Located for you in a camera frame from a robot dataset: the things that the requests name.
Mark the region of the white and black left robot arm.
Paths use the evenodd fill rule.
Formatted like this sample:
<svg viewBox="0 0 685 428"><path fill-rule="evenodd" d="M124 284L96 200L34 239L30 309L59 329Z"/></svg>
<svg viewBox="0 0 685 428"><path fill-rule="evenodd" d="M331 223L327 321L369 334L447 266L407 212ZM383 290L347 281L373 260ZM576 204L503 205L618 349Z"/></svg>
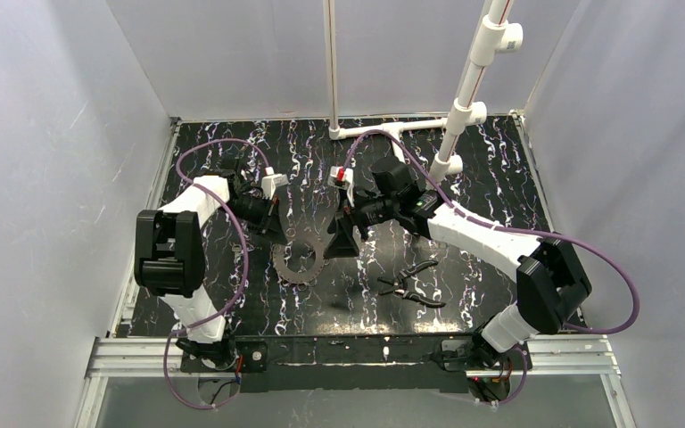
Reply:
<svg viewBox="0 0 685 428"><path fill-rule="evenodd" d="M287 185L285 174L265 169L261 194L239 168L222 169L195 178L172 202L136 217L134 277L137 284L169 305L184 333L177 346L195 358L223 364L235 355L235 345L203 285L206 259L201 230L210 217L223 210L246 222L272 243L285 244L276 191Z"/></svg>

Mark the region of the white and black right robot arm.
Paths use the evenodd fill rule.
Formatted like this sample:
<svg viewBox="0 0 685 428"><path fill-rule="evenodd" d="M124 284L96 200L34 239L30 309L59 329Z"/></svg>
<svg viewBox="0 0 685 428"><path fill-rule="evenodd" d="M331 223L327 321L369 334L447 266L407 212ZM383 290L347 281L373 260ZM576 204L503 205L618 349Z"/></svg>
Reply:
<svg viewBox="0 0 685 428"><path fill-rule="evenodd" d="M394 157L371 169L376 189L354 185L351 170L332 167L329 185L340 201L327 232L326 259L355 258L353 236L368 237L370 227L391 220L409 233L446 243L485 261L516 284L516 301L472 335L472 351L496 358L539 333L556 334L591 293L591 283L571 243L557 235L539 237L506 232L474 216L435 190L425 190L408 167Z"/></svg>

